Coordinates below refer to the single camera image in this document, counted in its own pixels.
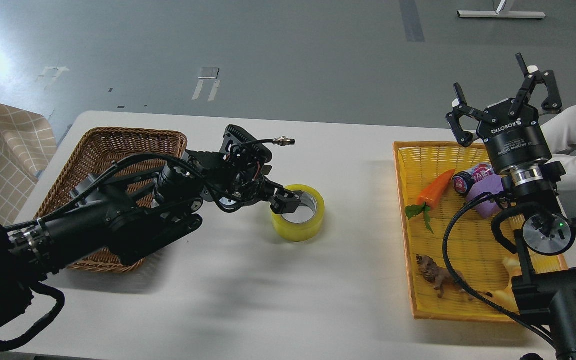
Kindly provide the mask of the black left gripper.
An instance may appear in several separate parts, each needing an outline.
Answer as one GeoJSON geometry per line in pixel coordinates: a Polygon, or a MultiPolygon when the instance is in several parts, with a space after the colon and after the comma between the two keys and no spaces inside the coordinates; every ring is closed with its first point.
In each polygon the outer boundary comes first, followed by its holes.
{"type": "Polygon", "coordinates": [[[255,178],[236,175],[233,183],[234,208],[251,207],[258,202],[269,202],[270,210],[276,215],[294,214],[301,205],[300,192],[277,187],[265,175],[255,178]]]}

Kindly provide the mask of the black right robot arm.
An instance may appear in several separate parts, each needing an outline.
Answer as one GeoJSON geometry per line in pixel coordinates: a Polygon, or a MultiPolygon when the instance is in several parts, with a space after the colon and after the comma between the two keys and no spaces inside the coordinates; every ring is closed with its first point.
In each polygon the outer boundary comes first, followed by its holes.
{"type": "Polygon", "coordinates": [[[480,110],[454,84],[446,121],[460,146],[482,141],[502,191],[479,194],[453,216],[443,236],[443,261],[467,294],[544,339],[556,359],[576,360],[576,218],[568,219],[560,207],[557,184],[566,171],[552,160],[539,123],[542,115],[560,113],[562,100],[552,70],[528,66],[522,54],[515,57],[523,76],[515,96],[480,110]],[[518,258],[519,274],[510,277],[515,312],[475,292],[450,260],[452,229],[489,200],[500,207],[490,223],[493,238],[518,258]]]}

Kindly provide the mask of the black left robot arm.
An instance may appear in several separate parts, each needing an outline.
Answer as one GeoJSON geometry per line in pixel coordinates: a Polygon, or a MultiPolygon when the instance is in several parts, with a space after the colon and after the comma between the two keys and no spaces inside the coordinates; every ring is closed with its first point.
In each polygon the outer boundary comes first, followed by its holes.
{"type": "Polygon", "coordinates": [[[16,350],[51,325],[66,304],[46,285],[49,274],[103,248],[130,266],[198,230],[199,209],[213,202],[227,214],[268,202],[276,215],[293,214],[302,192],[267,178],[270,144],[228,125],[217,152],[182,155],[138,152],[89,174],[62,207],[32,221],[0,224],[0,352],[16,350]]]}

